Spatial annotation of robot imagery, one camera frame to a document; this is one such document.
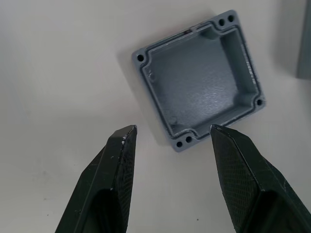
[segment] mounting hole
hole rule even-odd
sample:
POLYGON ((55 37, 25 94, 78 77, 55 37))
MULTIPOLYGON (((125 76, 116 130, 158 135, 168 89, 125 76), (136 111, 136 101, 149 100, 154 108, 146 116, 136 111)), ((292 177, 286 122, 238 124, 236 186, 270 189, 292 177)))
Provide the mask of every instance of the mounting hole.
POLYGON ((220 20, 219 20, 219 25, 220 25, 220 26, 223 26, 224 24, 225 24, 225 20, 224 20, 223 18, 220 19, 220 20))
POLYGON ((234 21, 234 16, 233 16, 233 15, 229 15, 229 16, 228 16, 228 20, 229 20, 230 22, 233 22, 233 21, 234 21))
POLYGON ((181 148, 181 147, 183 146, 183 143, 182 143, 182 142, 177 142, 177 143, 176 143, 176 146, 179 147, 179 148, 181 148))
POLYGON ((137 60, 139 60, 140 62, 142 62, 144 60, 144 56, 143 55, 138 55, 137 56, 137 60))
POLYGON ((257 100, 257 105, 258 105, 258 106, 261 106, 261 105, 262 105, 262 100, 260 100, 260 99, 257 100))
POLYGON ((190 143, 191 141, 192 141, 192 137, 190 137, 190 136, 186 137, 186 142, 187 143, 190 143))

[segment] gray object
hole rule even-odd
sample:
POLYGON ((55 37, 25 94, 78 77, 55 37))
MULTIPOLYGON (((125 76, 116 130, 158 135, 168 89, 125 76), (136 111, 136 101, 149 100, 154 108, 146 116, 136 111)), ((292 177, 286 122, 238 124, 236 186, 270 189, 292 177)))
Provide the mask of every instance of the gray object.
POLYGON ((172 147, 182 151, 265 105, 238 16, 228 11, 134 52, 172 147))
POLYGON ((297 76, 301 79, 311 79, 311 0, 307 0, 297 76))

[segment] gray metal surface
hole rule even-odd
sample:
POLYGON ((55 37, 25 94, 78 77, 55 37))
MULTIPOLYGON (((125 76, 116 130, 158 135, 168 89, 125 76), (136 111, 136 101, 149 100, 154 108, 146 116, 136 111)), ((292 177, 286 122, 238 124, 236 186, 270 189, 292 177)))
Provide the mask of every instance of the gray metal surface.
POLYGON ((307 0, 306 5, 297 76, 301 79, 311 79, 311 0, 307 0))
POLYGON ((238 16, 228 11, 133 53, 172 147, 182 151, 265 99, 238 16))

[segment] white table surface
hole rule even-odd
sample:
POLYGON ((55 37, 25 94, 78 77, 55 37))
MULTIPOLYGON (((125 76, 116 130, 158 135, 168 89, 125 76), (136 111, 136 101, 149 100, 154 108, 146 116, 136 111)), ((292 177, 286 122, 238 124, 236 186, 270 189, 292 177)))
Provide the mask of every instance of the white table surface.
POLYGON ((128 233, 233 233, 211 139, 176 153, 131 53, 214 15, 240 17, 267 106, 233 125, 311 211, 311 81, 294 77, 304 0, 2 0, 0 232, 52 233, 117 129, 138 125, 128 233))

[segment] white background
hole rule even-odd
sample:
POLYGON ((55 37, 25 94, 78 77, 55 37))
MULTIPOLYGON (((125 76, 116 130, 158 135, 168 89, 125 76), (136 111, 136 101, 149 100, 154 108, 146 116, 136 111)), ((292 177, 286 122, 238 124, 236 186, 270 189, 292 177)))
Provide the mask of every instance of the white background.
POLYGON ((128 233, 233 233, 211 139, 176 153, 131 53, 235 9, 267 106, 233 125, 311 210, 311 81, 294 77, 303 0, 0 1, 0 232, 52 233, 117 129, 138 125, 128 233))

